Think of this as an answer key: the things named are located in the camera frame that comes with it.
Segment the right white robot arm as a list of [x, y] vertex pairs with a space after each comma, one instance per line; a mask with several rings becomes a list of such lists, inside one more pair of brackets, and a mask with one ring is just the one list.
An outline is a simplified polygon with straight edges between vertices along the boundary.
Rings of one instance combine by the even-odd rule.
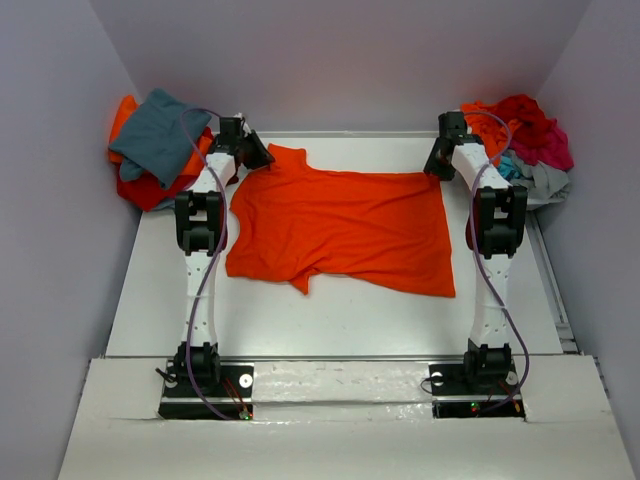
[[450, 181], [460, 175], [470, 191], [465, 230], [476, 266], [474, 321], [460, 363], [429, 367], [437, 396], [480, 396], [499, 388], [514, 372], [506, 311], [511, 262], [525, 231], [527, 190], [503, 178], [481, 138], [467, 121], [475, 114], [450, 111], [438, 117], [439, 135], [424, 171]]

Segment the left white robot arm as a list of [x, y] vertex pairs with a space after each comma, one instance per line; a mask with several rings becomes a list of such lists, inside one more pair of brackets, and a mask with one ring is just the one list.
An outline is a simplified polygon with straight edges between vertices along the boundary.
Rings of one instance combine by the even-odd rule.
[[241, 113], [221, 117], [210, 151], [196, 153], [203, 169], [192, 186], [175, 197], [176, 238], [187, 275], [186, 320], [169, 376], [205, 396], [221, 383], [214, 295], [228, 238], [226, 186], [240, 167], [260, 169], [274, 159]]

